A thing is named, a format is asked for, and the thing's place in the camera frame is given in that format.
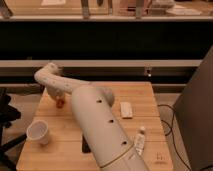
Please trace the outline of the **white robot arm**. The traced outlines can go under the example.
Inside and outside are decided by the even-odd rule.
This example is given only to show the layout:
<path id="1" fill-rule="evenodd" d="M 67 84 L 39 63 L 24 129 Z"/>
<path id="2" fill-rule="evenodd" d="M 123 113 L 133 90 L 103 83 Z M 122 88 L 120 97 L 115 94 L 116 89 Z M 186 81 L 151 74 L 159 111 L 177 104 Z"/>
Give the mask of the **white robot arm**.
<path id="1" fill-rule="evenodd" d="M 71 110 L 101 171 L 149 171 L 134 142 L 113 114 L 110 88 L 60 75 L 54 63 L 34 74 L 52 99 L 71 95 Z"/>

